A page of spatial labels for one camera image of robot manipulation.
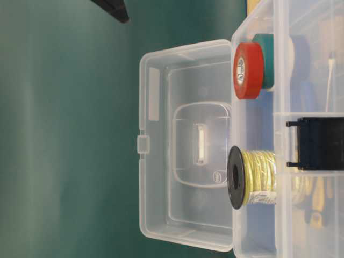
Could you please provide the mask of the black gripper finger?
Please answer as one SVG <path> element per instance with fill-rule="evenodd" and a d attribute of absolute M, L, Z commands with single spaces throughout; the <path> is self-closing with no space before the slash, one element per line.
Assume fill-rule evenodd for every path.
<path fill-rule="evenodd" d="M 121 23 L 127 23 L 130 18 L 127 13 L 124 0 L 91 0 L 93 3 L 102 8 L 110 16 Z"/>

